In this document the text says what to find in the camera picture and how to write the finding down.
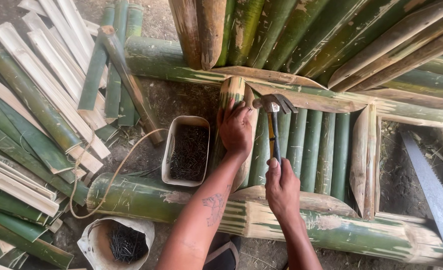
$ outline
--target saw blade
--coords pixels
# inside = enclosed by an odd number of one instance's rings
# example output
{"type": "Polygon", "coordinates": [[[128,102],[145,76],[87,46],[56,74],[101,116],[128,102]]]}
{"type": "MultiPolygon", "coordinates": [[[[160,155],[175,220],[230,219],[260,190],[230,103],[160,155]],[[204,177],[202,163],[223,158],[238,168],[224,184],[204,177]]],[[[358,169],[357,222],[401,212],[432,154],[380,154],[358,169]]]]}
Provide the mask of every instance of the saw blade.
{"type": "Polygon", "coordinates": [[[443,240],[443,185],[408,132],[401,137],[443,240]]]}

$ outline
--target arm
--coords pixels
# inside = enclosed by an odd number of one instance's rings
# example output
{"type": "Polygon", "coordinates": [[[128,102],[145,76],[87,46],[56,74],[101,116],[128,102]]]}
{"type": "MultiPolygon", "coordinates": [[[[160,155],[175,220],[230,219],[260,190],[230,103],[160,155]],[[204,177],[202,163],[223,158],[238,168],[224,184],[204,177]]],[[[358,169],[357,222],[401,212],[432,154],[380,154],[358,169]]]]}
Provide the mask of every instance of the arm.
{"type": "Polygon", "coordinates": [[[266,173],[266,199],[277,218],[286,240],[290,270],[322,270],[307,226],[300,216],[300,180],[288,159],[282,158],[283,172],[275,158],[270,159],[266,173]]]}
{"type": "Polygon", "coordinates": [[[227,153],[218,168],[205,180],[178,216],[158,260],[157,270],[202,269],[215,236],[235,174],[251,147],[249,107],[241,102],[233,110],[230,99],[225,113],[218,111],[218,133],[227,153]]]}

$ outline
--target dirt ground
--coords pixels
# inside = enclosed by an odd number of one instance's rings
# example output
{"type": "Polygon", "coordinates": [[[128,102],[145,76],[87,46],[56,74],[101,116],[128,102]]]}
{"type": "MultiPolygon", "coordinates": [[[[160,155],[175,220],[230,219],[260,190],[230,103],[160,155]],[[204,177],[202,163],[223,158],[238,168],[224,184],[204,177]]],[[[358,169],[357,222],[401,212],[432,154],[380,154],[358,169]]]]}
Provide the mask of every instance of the dirt ground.
{"type": "MultiPolygon", "coordinates": [[[[83,18],[99,23],[103,6],[106,0],[74,0],[83,18]]],[[[143,36],[178,40],[173,19],[171,17],[168,0],[131,0],[131,3],[141,4],[144,8],[143,36]]],[[[16,7],[19,0],[0,0],[0,24],[11,22],[19,31],[23,39],[28,42],[26,32],[28,28],[21,20],[26,11],[16,7]]],[[[188,83],[175,83],[154,79],[142,79],[143,87],[149,90],[149,99],[159,116],[161,125],[168,128],[171,121],[179,115],[195,115],[207,119],[210,126],[215,125],[215,114],[218,108],[219,89],[188,83]]],[[[396,214],[416,217],[431,218],[431,213],[426,199],[421,191],[420,184],[411,166],[403,142],[398,133],[400,128],[413,128],[396,123],[383,123],[382,149],[381,149],[381,199],[380,210],[396,214]]],[[[132,145],[130,140],[140,138],[140,127],[124,129],[120,140],[110,148],[112,154],[104,162],[105,166],[100,171],[114,172],[122,159],[126,156],[132,145]]],[[[417,127],[415,132],[422,137],[423,144],[430,145],[438,150],[443,147],[443,130],[417,127]]],[[[133,173],[150,171],[146,177],[160,179],[161,170],[156,169],[161,163],[165,144],[154,147],[148,140],[144,141],[133,152],[120,173],[133,173]]],[[[443,163],[433,160],[435,172],[443,176],[443,163]]],[[[54,244],[63,250],[75,255],[70,268],[87,268],[91,266],[81,254],[76,241],[81,236],[86,225],[100,215],[95,215],[83,220],[65,214],[62,217],[64,225],[54,237],[54,244]]],[[[170,234],[171,225],[155,224],[155,241],[150,251],[148,261],[143,269],[154,269],[161,249],[170,234]]],[[[338,252],[328,249],[316,248],[317,255],[324,269],[350,270],[350,269],[380,269],[380,270],[425,270],[427,266],[400,263],[389,259],[381,259],[366,255],[357,255],[347,252],[338,252]]],[[[240,254],[240,270],[281,270],[287,263],[286,246],[284,242],[261,240],[253,238],[242,239],[240,254]]],[[[30,256],[22,267],[26,270],[48,270],[53,266],[39,261],[30,256]]]]}

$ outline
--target hand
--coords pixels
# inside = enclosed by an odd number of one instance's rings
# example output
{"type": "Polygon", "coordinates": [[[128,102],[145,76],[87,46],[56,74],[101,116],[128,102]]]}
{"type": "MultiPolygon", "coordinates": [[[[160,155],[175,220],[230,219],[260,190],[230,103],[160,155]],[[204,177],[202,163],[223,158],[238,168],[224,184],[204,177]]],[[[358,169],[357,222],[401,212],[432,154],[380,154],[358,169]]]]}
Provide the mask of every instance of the hand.
{"type": "Polygon", "coordinates": [[[252,127],[249,116],[252,108],[245,107],[245,101],[240,102],[237,108],[233,108],[235,100],[231,97],[224,112],[223,108],[218,110],[217,124],[218,133],[230,154],[241,155],[246,160],[251,152],[252,127]]]}
{"type": "Polygon", "coordinates": [[[280,224],[303,222],[300,216],[300,179],[293,173],[290,161],[282,158],[283,171],[276,158],[266,162],[266,199],[280,224]]]}

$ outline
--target nail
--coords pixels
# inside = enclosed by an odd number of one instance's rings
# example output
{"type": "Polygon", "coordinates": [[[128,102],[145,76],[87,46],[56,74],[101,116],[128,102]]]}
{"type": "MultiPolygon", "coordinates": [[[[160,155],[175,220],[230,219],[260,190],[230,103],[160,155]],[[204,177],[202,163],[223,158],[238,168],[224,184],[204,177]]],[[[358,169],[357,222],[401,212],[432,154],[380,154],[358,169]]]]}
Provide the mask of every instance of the nail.
{"type": "Polygon", "coordinates": [[[276,168],[278,167],[278,160],[274,157],[270,159],[270,168],[276,168]]]}

